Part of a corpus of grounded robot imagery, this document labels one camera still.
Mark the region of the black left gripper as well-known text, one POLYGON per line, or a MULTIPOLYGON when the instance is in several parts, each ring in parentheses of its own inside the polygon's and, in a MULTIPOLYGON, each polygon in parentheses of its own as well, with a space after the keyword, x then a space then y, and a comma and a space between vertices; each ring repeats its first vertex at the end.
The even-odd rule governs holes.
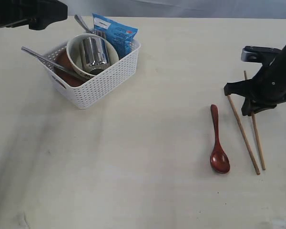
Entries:
POLYGON ((68 6, 58 0, 0 0, 0 28, 44 30, 67 18, 68 6))

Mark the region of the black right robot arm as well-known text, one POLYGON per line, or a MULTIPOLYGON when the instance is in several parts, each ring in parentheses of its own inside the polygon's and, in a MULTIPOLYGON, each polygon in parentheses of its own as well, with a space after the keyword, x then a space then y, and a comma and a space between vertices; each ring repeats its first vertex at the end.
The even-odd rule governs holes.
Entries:
POLYGON ((286 45, 281 50, 245 46, 241 61, 262 64, 253 78, 224 86, 226 96, 237 94, 245 98, 241 108, 243 116, 251 116, 286 103, 286 45))

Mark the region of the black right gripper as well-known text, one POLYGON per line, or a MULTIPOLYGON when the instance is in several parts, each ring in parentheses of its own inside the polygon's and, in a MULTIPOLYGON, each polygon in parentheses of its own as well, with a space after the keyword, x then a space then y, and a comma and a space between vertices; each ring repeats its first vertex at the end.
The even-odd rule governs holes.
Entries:
POLYGON ((276 108, 286 103, 286 72, 269 74, 266 78, 253 77, 224 86, 226 96, 237 94, 245 97, 241 108, 243 116, 276 108))

